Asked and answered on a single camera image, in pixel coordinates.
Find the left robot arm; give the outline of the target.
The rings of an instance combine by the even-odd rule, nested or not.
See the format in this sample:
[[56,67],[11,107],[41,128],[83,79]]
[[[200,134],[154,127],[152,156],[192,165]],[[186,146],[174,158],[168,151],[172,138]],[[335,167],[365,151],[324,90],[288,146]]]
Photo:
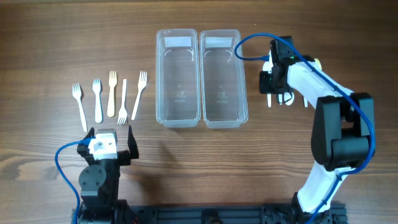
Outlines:
[[73,214],[72,223],[139,223],[126,200],[118,199],[120,167],[139,158],[137,142],[128,128],[125,151],[117,150],[115,129],[90,129],[77,147],[88,166],[79,176],[82,202]]

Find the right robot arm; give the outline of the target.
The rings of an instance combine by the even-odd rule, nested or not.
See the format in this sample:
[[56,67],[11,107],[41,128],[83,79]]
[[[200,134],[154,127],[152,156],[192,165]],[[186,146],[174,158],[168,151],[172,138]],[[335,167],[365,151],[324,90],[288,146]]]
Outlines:
[[345,178],[363,170],[376,149],[374,103],[330,78],[317,62],[300,54],[291,36],[272,36],[262,58],[259,91],[287,103],[299,92],[315,109],[311,150],[314,165],[292,204],[296,216],[309,219],[330,208]]

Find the yellow plastic spoon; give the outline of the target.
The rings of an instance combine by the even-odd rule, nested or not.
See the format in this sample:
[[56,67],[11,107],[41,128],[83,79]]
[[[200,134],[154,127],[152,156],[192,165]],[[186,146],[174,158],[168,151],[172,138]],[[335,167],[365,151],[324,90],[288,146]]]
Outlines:
[[322,69],[322,65],[321,65],[319,59],[315,58],[314,61],[315,61],[316,65],[317,65],[317,68],[318,68],[319,70],[321,70],[321,69]]

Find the white plastic fork leftmost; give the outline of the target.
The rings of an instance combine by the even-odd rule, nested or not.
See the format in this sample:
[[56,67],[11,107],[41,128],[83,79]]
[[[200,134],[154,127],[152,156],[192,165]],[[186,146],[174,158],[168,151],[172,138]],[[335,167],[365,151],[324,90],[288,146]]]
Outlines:
[[74,83],[72,86],[72,96],[77,100],[78,107],[79,107],[79,112],[80,112],[80,120],[81,120],[81,125],[83,128],[83,131],[86,133],[88,131],[87,128],[87,123],[86,123],[86,118],[85,118],[85,113],[83,110],[83,105],[82,105],[82,90],[81,86],[79,83]]

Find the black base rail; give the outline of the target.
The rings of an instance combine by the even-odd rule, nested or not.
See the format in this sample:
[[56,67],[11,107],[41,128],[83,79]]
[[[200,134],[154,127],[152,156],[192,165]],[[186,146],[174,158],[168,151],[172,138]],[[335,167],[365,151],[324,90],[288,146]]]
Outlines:
[[298,209],[288,203],[258,206],[226,207],[122,207],[111,215],[92,215],[84,206],[72,223],[148,223],[148,224],[273,224],[308,223],[311,214],[299,216]]

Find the clear plastic container left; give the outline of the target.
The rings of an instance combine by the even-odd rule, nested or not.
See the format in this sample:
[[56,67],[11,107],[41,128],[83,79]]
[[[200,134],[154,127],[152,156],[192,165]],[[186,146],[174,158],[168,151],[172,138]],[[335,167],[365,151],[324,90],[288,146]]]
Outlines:
[[166,128],[195,127],[201,118],[196,30],[159,30],[155,61],[158,123]]

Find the yellow plastic fork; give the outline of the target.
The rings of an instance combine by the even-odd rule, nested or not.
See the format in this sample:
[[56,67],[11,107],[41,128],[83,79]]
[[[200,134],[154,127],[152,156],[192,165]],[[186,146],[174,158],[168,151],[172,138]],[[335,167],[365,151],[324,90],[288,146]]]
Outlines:
[[117,83],[118,83],[118,79],[117,79],[116,71],[110,71],[110,73],[109,73],[109,98],[108,98],[108,109],[107,109],[108,117],[113,117],[115,115],[114,92],[115,92],[115,87],[116,87]]

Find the white fork tines down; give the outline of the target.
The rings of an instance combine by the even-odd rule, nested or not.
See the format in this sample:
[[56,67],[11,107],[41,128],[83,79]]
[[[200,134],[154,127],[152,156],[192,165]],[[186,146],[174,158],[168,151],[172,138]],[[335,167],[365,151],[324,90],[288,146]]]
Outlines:
[[126,92],[127,92],[127,80],[124,79],[122,86],[121,108],[118,113],[118,124],[121,125],[124,125],[127,120]]

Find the white plastic fork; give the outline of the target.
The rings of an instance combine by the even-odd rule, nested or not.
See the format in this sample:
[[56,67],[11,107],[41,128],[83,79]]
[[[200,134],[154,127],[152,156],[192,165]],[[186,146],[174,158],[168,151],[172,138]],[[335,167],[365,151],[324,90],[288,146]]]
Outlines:
[[81,86],[79,83],[74,83],[72,86],[72,96],[77,100],[78,107],[79,107],[79,112],[80,112],[80,120],[81,120],[81,125],[83,128],[83,131],[86,133],[88,131],[87,128],[87,123],[86,123],[86,118],[85,118],[85,113],[83,110],[83,105],[82,105],[82,90]]
[[136,97],[136,100],[135,100],[135,103],[134,103],[134,108],[133,108],[132,116],[131,116],[132,120],[135,120],[135,118],[136,118],[137,110],[138,110],[138,107],[139,107],[139,102],[141,100],[142,91],[144,90],[146,85],[147,85],[147,72],[140,71],[139,81],[138,81],[138,84],[137,84],[138,92],[137,92],[137,97]]

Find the light blue plastic fork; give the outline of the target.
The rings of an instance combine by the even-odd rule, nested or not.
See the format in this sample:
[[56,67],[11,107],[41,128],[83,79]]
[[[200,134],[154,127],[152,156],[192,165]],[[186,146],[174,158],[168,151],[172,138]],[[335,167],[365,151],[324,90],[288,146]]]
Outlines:
[[93,81],[93,91],[95,94],[95,122],[101,123],[103,121],[103,113],[101,106],[101,80],[94,79]]

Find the clear plastic container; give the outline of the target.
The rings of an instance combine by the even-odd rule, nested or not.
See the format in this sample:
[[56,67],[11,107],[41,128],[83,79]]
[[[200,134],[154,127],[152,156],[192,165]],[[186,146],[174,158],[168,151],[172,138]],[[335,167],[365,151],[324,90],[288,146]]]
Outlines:
[[159,30],[155,61],[158,123],[166,128],[195,127],[201,118],[196,30]]
[[249,118],[244,63],[235,54],[240,41],[236,29],[200,33],[203,116],[210,129],[238,128]]

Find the clear plastic container right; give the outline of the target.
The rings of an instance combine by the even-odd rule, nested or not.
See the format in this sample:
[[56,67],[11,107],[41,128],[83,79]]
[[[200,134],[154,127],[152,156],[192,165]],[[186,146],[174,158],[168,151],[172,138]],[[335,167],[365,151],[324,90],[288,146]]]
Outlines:
[[235,54],[240,41],[236,29],[200,33],[203,116],[210,129],[238,128],[249,118],[244,63]]

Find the white plastic fork rightmost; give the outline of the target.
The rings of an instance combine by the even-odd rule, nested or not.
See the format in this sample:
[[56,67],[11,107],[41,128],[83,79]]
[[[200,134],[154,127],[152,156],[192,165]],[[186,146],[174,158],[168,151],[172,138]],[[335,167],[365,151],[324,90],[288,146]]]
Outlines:
[[138,92],[137,92],[137,97],[136,97],[136,100],[135,100],[135,103],[134,103],[134,108],[133,108],[132,116],[131,116],[132,120],[135,120],[135,118],[136,118],[137,110],[138,110],[138,107],[139,107],[139,102],[141,100],[142,91],[144,90],[146,85],[147,85],[147,72],[140,71],[139,81],[138,81],[138,84],[137,84]]

